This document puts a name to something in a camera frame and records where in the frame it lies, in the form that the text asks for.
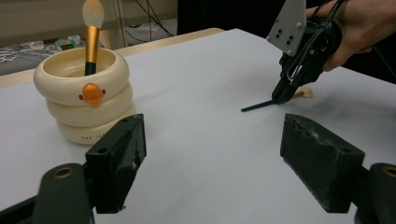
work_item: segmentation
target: screw hole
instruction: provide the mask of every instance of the screw hole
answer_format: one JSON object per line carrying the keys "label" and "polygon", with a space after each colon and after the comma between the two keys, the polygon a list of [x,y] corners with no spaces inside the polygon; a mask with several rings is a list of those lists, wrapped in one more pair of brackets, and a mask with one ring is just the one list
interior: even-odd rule
{"label": "screw hole", "polygon": [[393,177],[396,177],[396,169],[394,167],[384,167],[384,172],[387,173],[388,175],[391,175]]}
{"label": "screw hole", "polygon": [[55,171],[55,173],[53,173],[52,176],[55,179],[63,179],[63,178],[69,177],[73,173],[74,173],[73,167],[63,167],[63,168]]}

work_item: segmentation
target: black plastic part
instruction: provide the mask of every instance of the black plastic part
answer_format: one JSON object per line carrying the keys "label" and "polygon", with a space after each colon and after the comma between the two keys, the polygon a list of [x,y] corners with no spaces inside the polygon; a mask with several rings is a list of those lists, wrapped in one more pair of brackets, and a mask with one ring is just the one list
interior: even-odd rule
{"label": "black plastic part", "polygon": [[118,213],[147,155],[143,115],[120,120],[87,153],[89,189],[98,214]]}
{"label": "black plastic part", "polygon": [[17,203],[0,212],[0,223],[2,224],[25,224],[32,223],[32,214],[35,208],[35,197]]}
{"label": "black plastic part", "polygon": [[34,224],[93,223],[81,165],[69,163],[46,172],[35,199]]}
{"label": "black plastic part", "polygon": [[368,186],[379,223],[396,224],[396,166],[387,163],[372,165]]}
{"label": "black plastic part", "polygon": [[[319,29],[325,30],[311,46],[308,46],[309,40]],[[334,22],[325,23],[319,20],[307,20],[303,39],[296,55],[290,57],[283,53],[279,61],[282,65],[282,71],[280,80],[272,93],[272,99],[275,103],[284,104],[288,102],[299,87],[317,81],[320,74],[323,73],[323,64],[337,50],[341,38],[341,31]],[[301,66],[298,66],[299,63],[296,60],[300,61],[300,59],[297,56],[305,47],[309,48],[309,53],[306,54]],[[298,72],[293,78],[290,78],[294,71]]]}
{"label": "black plastic part", "polygon": [[96,73],[96,63],[85,62],[85,76],[90,76]]}
{"label": "black plastic part", "polygon": [[328,213],[347,213],[364,152],[312,119],[286,114],[280,155]]}
{"label": "black plastic part", "polygon": [[120,211],[147,155],[143,115],[117,122],[87,153],[42,177],[35,197],[0,212],[1,224],[92,224],[98,214]]}

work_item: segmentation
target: makeup brush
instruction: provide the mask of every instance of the makeup brush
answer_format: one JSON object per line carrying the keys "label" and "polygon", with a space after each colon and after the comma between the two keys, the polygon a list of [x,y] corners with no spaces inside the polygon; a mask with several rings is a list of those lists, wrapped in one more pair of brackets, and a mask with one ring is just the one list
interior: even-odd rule
{"label": "makeup brush", "polygon": [[[303,87],[301,89],[301,91],[297,91],[296,93],[294,93],[294,95],[291,97],[291,99],[295,99],[298,97],[306,97],[306,98],[313,98],[314,97],[314,93],[312,92],[312,89],[309,87]],[[273,105],[275,103],[274,100],[269,100],[266,102],[263,102],[261,104],[257,104],[257,105],[251,105],[248,106],[246,108],[242,108],[241,111],[242,112],[247,112],[249,110],[253,110],[253,109],[257,109],[257,108],[261,108],[267,105]]]}
{"label": "makeup brush", "polygon": [[86,0],[82,6],[82,16],[87,26],[85,76],[89,76],[96,73],[99,32],[105,12],[99,0]]}

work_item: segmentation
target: wire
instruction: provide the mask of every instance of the wire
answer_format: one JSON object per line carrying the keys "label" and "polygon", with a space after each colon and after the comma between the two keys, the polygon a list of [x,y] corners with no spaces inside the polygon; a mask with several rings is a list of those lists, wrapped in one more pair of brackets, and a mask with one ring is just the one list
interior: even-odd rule
{"label": "wire", "polygon": [[[322,4],[320,4],[320,6],[318,6],[314,13],[313,16],[319,11],[319,9],[321,7],[323,7],[325,4],[329,3],[331,0],[326,0],[324,1]],[[325,23],[330,24],[332,22],[332,18],[334,17],[335,13],[338,11],[338,9],[340,8],[340,6],[344,3],[344,0],[337,0],[337,2],[332,6],[332,9],[329,12],[329,15],[326,18]],[[297,75],[297,73],[300,71],[299,68],[301,68],[301,65],[303,63],[303,61],[305,60],[306,55],[308,54],[309,50],[311,50],[311,47],[314,45],[315,41],[318,39],[318,37],[326,31],[326,28],[323,27],[324,24],[322,24],[322,27],[320,29],[318,29],[312,36],[311,38],[308,40],[308,42],[306,43],[306,45],[303,47],[303,49],[300,51],[300,53],[296,56],[296,58],[294,59],[293,63],[291,64],[290,68],[286,71],[286,76],[289,79],[293,79],[295,75]],[[298,64],[296,66],[296,69],[294,69],[293,74],[290,76],[289,72],[290,69],[292,67],[294,67],[294,65],[296,64],[296,62],[298,61]]]}
{"label": "wire", "polygon": [[146,12],[146,14],[148,14],[148,17],[149,17],[150,19],[153,19],[153,20],[155,21],[155,23],[156,23],[158,26],[160,26],[160,27],[166,32],[166,34],[167,34],[169,37],[170,37],[170,36],[173,36],[165,27],[163,27],[163,25],[161,24],[161,22],[160,22],[160,20],[158,19],[157,15],[155,14],[154,9],[152,8],[151,3],[149,2],[149,0],[147,0],[148,9],[151,8],[151,11],[153,12],[155,18],[154,18],[153,16],[151,16],[151,14],[149,13],[149,11],[147,11],[137,0],[135,0],[135,1],[136,1],[136,3]]}
{"label": "wire", "polygon": [[137,40],[137,41],[140,41],[140,42],[143,42],[143,43],[148,43],[149,41],[147,41],[147,40],[141,40],[141,39],[138,39],[138,38],[136,38],[136,37],[134,37],[133,35],[131,35],[131,33],[129,33],[126,29],[125,29],[125,32],[131,37],[131,38],[133,38],[133,39],[135,39],[135,40]]}
{"label": "wire", "polygon": [[334,17],[335,13],[338,11],[341,5],[343,5],[344,0],[338,0],[333,6],[332,10],[330,11],[329,15],[327,16],[326,22],[331,22],[332,18]]}

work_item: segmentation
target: metal bracket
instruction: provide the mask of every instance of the metal bracket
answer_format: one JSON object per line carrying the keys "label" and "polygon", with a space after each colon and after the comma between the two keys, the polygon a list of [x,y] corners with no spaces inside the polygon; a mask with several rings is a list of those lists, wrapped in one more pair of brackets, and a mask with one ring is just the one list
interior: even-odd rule
{"label": "metal bracket", "polygon": [[294,56],[306,27],[305,11],[305,0],[287,0],[267,36],[268,42],[289,56]]}

